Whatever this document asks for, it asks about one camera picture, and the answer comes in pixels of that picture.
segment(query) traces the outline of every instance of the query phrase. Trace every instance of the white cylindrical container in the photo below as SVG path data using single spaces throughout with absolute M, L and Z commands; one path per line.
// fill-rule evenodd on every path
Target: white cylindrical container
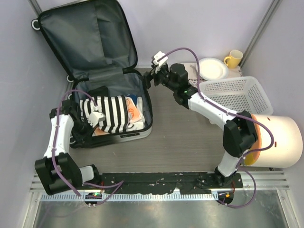
M 303 141 L 298 125 L 289 117 L 273 115 L 252 115 L 264 124 L 273 134 L 274 145 L 261 152 L 253 152 L 245 158 L 245 165 L 256 167 L 287 168 L 294 165 L 301 157 Z M 258 141 L 251 150 L 267 147 L 271 138 L 268 132 L 255 124 Z

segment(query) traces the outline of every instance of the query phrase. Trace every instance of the suitcase lid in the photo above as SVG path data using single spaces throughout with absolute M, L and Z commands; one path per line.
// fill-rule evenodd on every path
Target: suitcase lid
M 40 30 L 70 78 L 127 73 L 137 65 L 129 25 L 116 0 L 89 0 L 50 9 Z

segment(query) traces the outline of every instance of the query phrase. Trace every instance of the white plate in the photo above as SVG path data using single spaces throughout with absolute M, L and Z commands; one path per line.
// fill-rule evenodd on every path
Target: white plate
M 224 79 L 229 74 L 226 64 L 217 58 L 203 58 L 199 67 L 199 75 L 207 81 Z

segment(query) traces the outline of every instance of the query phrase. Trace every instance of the folded clothing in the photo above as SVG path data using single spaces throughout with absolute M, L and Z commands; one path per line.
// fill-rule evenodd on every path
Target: folded clothing
M 137 105 L 137 96 L 134 94 L 129 94 L 126 97 L 132 98 L 135 105 Z
M 144 128 L 143 100 L 137 98 L 137 107 L 131 98 L 123 95 L 116 97 L 94 97 L 98 111 L 105 114 L 106 119 L 99 123 L 96 135 L 107 133 L 124 133 Z M 89 99 L 80 100 L 80 115 L 83 119 L 88 118 L 93 110 L 94 103 Z

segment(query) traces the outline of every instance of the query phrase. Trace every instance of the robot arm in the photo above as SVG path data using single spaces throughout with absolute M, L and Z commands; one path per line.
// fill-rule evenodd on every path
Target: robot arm
M 48 195 L 69 190 L 69 187 L 54 172 L 52 163 L 53 139 L 57 124 L 57 109 L 50 113 L 52 131 L 43 159 L 35 162 L 35 170 Z M 105 119 L 105 115 L 99 112 L 92 112 L 89 122 L 82 122 L 79 115 L 78 106 L 75 102 L 65 100 L 62 102 L 59 116 L 59 130 L 55 145 L 55 158 L 64 177 L 76 188 L 80 188 L 84 182 L 99 183 L 100 176 L 94 165 L 79 168 L 69 155 L 69 142 L 71 133 L 77 141 L 90 137 L 94 127 Z
M 188 72 L 185 70 L 184 65 L 173 64 L 169 69 L 168 65 L 163 61 L 165 58 L 162 61 L 157 61 L 163 55 L 161 52 L 157 53 L 152 61 L 152 71 L 144 74 L 143 80 L 146 87 L 148 89 L 151 87 L 150 81 L 152 80 L 154 80 L 155 86 L 164 85 L 173 91 L 173 97 L 178 104 L 200 113 L 224 131 L 223 146 L 225 153 L 221 163 L 215 169 L 215 174 L 219 185 L 230 184 L 243 153 L 257 141 L 254 124 L 250 121 L 227 115 L 202 100 L 197 88 L 189 85 Z M 237 113 L 219 104 L 217 106 L 227 112 Z M 241 114 L 251 118 L 251 114 L 246 111 Z

